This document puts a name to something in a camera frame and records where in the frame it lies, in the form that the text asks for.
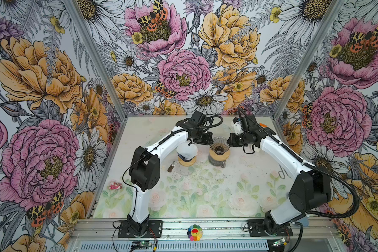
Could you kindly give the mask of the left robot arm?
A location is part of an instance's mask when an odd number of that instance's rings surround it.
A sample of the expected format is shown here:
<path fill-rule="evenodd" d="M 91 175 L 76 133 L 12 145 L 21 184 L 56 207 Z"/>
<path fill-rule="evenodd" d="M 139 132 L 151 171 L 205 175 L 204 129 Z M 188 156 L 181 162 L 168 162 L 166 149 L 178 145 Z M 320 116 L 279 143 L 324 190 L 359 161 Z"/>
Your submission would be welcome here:
<path fill-rule="evenodd" d="M 120 224 L 119 238 L 144 237 L 150 229 L 161 221 L 150 223 L 149 201 L 150 190 L 159 182 L 162 161 L 182 145 L 208 146 L 213 143 L 213 133 L 209 129 L 220 126 L 223 118 L 218 115 L 206 116 L 195 111 L 190 118 L 176 123 L 174 128 L 161 140 L 148 147 L 137 147 L 134 150 L 131 165 L 126 169 L 130 175 L 130 187 L 133 188 L 133 203 L 127 220 Z"/>

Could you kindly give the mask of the grey ribbed glass pitcher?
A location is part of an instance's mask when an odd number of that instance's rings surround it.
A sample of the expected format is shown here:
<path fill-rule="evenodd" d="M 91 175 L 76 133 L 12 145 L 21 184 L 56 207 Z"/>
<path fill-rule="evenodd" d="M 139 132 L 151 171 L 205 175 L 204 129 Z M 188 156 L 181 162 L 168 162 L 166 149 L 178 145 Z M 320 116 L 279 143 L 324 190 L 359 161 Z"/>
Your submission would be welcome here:
<path fill-rule="evenodd" d="M 223 161 L 216 160 L 211 155 L 209 155 L 208 159 L 209 159 L 209 163 L 211 165 L 215 166 L 215 167 L 221 167 L 222 169 L 224 169 L 226 167 L 226 161 L 225 160 L 223 160 Z"/>

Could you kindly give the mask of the blue glass dripper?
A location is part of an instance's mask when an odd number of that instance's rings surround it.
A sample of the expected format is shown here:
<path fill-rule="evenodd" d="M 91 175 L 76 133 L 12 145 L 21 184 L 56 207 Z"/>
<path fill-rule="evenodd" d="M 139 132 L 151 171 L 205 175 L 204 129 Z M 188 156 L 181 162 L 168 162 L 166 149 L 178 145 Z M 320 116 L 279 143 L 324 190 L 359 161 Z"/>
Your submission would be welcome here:
<path fill-rule="evenodd" d="M 177 155 L 184 162 L 190 162 L 190 161 L 192 161 L 196 157 L 195 155 L 184 156 L 184 155 L 182 155 L 180 153 L 178 153 Z"/>

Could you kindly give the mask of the grey glass dripper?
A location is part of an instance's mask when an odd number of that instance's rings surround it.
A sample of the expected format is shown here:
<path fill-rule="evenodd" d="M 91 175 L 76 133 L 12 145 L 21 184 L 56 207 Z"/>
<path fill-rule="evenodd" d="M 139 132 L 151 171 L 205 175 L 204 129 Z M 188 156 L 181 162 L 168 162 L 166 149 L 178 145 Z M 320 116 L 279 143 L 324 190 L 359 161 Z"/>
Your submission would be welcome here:
<path fill-rule="evenodd" d="M 228 139 L 224 137 L 214 137 L 212 140 L 213 143 L 210 145 L 210 149 L 216 155 L 223 155 L 230 149 L 230 145 L 227 143 Z"/>

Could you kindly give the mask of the clear glass carafe wooden handle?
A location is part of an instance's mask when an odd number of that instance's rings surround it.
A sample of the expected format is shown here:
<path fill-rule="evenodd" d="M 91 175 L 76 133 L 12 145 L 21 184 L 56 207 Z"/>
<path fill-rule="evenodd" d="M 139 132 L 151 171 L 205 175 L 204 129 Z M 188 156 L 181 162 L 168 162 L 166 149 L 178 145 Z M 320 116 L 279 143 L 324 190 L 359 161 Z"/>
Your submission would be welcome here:
<path fill-rule="evenodd" d="M 167 169 L 168 173 L 178 174 L 181 176 L 189 176 L 195 172 L 193 167 L 185 167 L 181 165 L 179 162 L 174 161 Z"/>

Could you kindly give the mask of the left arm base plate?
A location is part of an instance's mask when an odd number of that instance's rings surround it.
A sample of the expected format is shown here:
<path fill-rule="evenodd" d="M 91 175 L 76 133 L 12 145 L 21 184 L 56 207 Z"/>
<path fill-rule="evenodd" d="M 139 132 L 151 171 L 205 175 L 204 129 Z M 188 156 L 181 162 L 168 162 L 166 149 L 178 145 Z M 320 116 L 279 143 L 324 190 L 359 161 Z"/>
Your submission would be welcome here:
<path fill-rule="evenodd" d="M 143 224 L 135 221 L 122 221 L 118 230 L 118 238 L 160 238 L 163 221 L 149 220 Z"/>

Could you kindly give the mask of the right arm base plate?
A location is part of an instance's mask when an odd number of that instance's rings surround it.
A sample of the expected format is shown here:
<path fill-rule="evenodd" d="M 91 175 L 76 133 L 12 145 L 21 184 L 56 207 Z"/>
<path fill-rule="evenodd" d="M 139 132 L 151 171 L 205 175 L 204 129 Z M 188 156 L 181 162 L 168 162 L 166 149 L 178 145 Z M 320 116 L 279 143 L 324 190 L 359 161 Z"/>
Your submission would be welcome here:
<path fill-rule="evenodd" d="M 269 219 L 250 219 L 247 221 L 247 227 L 251 237 L 291 237 L 294 235 L 289 222 L 276 224 Z"/>

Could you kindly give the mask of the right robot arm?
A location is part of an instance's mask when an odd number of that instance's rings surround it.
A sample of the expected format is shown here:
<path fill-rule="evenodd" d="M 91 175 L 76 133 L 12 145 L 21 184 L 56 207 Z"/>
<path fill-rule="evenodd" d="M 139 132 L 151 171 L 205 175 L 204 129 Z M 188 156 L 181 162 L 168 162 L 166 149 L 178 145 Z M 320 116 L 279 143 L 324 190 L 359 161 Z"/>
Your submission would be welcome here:
<path fill-rule="evenodd" d="M 259 148 L 270 155 L 292 179 L 293 184 L 283 203 L 265 214 L 262 223 L 256 227 L 267 235 L 280 233 L 312 210 L 331 199 L 330 176 L 304 161 L 299 154 L 283 143 L 269 127 L 263 127 L 254 116 L 240 116 L 233 119 L 234 132 L 227 143 L 231 147 Z"/>

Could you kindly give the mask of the white paper coffee filter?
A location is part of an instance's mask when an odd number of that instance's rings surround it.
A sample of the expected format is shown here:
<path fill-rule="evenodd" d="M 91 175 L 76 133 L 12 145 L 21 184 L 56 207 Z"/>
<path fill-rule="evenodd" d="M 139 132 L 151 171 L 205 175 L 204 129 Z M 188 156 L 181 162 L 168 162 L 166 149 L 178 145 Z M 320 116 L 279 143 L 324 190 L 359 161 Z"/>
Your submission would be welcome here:
<path fill-rule="evenodd" d="M 176 148 L 176 151 L 177 151 L 177 153 L 180 153 L 184 156 L 189 156 L 189 155 L 197 156 L 198 148 L 193 143 L 185 142 L 185 143 L 180 144 Z"/>

